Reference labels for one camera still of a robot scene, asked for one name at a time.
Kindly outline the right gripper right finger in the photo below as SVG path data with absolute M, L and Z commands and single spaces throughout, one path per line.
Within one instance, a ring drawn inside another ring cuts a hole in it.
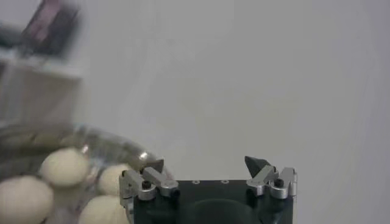
M 285 167 L 281 172 L 265 159 L 245 156 L 244 162 L 251 175 L 247 187 L 256 197 L 269 191 L 271 197 L 284 200 L 297 195 L 297 172 L 295 168 Z

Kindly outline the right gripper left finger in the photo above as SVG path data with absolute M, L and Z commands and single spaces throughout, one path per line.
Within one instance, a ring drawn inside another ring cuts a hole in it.
M 119 175 L 119 199 L 129 207 L 134 198 L 151 201 L 156 196 L 176 200 L 180 196 L 179 182 L 163 173 L 164 160 L 147 162 L 139 171 L 123 170 Z

